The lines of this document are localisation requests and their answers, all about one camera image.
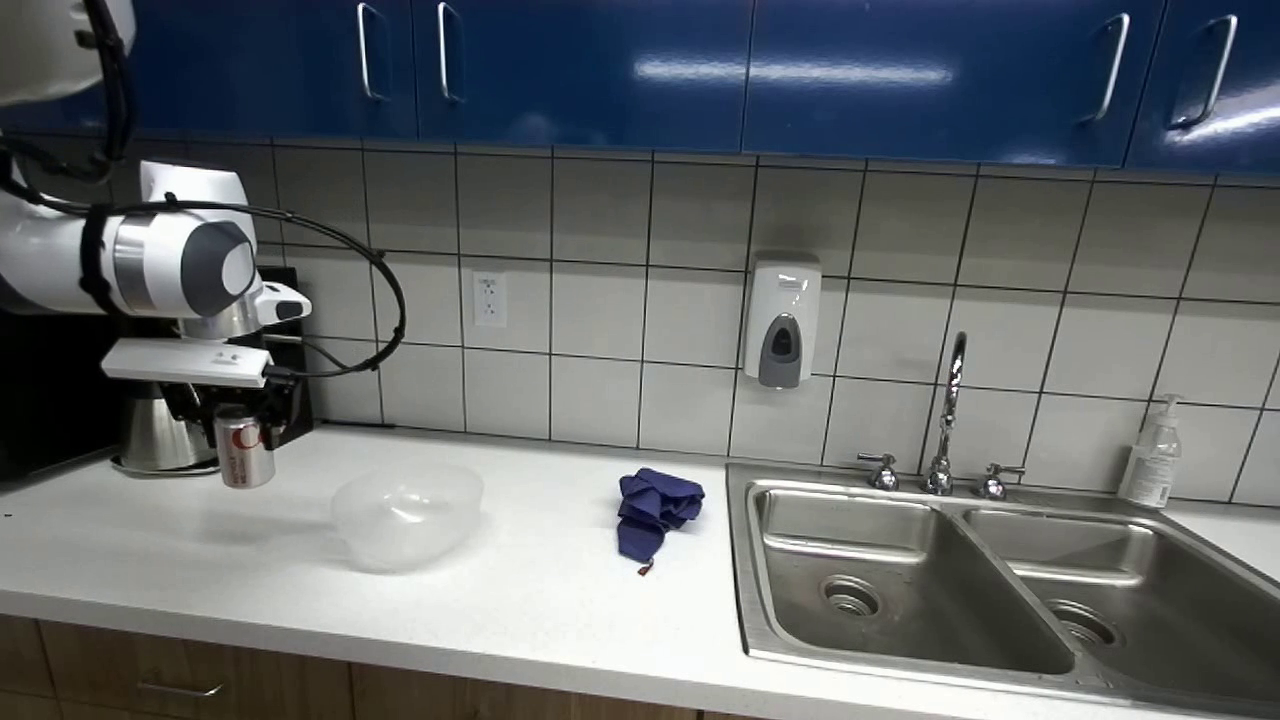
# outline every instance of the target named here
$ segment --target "drain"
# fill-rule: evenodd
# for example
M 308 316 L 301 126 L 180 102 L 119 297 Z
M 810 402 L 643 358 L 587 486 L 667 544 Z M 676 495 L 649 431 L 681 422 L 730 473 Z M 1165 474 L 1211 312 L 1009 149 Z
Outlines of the drain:
M 884 606 L 876 583 L 860 575 L 828 575 L 825 596 L 843 615 L 876 615 Z
M 1099 613 L 1091 613 L 1090 603 L 1056 598 L 1051 615 L 1082 644 L 1099 644 L 1099 648 L 1115 648 L 1119 644 L 1119 632 Z

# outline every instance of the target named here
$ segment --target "clear plastic bowl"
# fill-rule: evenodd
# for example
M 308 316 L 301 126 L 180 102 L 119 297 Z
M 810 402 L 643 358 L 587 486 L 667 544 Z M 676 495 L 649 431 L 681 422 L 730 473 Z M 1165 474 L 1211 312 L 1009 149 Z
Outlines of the clear plastic bowl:
M 329 512 L 359 569 L 410 571 L 476 528 L 479 495 L 485 480 L 464 467 L 377 473 L 345 483 Z

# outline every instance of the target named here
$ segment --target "faucet handle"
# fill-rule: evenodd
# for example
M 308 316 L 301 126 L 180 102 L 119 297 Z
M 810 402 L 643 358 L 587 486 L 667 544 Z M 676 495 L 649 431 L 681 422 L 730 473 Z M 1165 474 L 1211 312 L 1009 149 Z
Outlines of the faucet handle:
M 972 495 L 1003 499 L 1030 473 L 1018 462 L 990 462 L 990 473 L 972 483 Z
M 882 451 L 882 455 L 858 455 L 858 467 L 868 467 L 874 473 L 874 483 L 876 486 L 896 486 L 902 474 L 896 474 L 896 455 L 891 451 Z

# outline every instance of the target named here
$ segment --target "bottle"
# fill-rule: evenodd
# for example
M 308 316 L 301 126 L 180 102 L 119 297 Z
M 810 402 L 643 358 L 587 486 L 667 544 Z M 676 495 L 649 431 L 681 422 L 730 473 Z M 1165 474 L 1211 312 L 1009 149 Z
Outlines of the bottle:
M 1179 431 L 1177 431 L 1177 399 L 1170 399 L 1137 437 L 1130 449 L 1130 467 L 1119 480 L 1119 499 L 1165 508 L 1177 483 L 1177 459 L 1179 459 Z

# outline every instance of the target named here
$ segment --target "cabinet handle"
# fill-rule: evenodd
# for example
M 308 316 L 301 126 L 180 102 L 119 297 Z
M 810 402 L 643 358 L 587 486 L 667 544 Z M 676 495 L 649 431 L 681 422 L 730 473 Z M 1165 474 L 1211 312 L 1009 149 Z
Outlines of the cabinet handle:
M 1085 114 L 1090 123 L 1105 119 L 1112 111 L 1112 101 L 1115 101 L 1115 82 L 1119 82 L 1119 68 L 1125 68 L 1125 48 L 1130 48 L 1130 32 L 1132 32 L 1132 16 L 1119 11 L 1112 16 L 1115 24 L 1115 48 L 1112 48 L 1112 63 L 1109 63 L 1109 82 L 1105 82 L 1105 101 Z
M 1227 63 L 1234 63 L 1234 52 L 1238 52 L 1242 16 L 1238 16 L 1238 11 L 1234 11 L 1234 16 L 1220 16 L 1220 20 L 1211 20 L 1208 28 L 1217 28 L 1217 24 L 1224 24 L 1227 32 L 1224 32 L 1224 48 L 1217 52 L 1217 68 L 1211 68 L 1208 96 L 1203 96 L 1201 111 L 1177 114 L 1177 119 L 1174 119 L 1177 126 L 1201 123 L 1201 119 L 1211 111 L 1217 96 L 1224 92 Z
M 462 96 L 453 96 L 453 68 L 449 68 L 449 16 L 458 16 L 458 8 L 440 0 L 436 3 L 440 96 L 449 102 L 462 102 Z
M 370 68 L 370 11 L 377 16 L 377 8 L 358 3 L 359 92 L 364 92 L 364 101 L 384 101 L 381 92 L 373 92 L 373 68 Z
M 185 685 L 137 685 L 147 695 L 185 695 L 185 699 L 216 699 L 224 685 L 185 686 Z

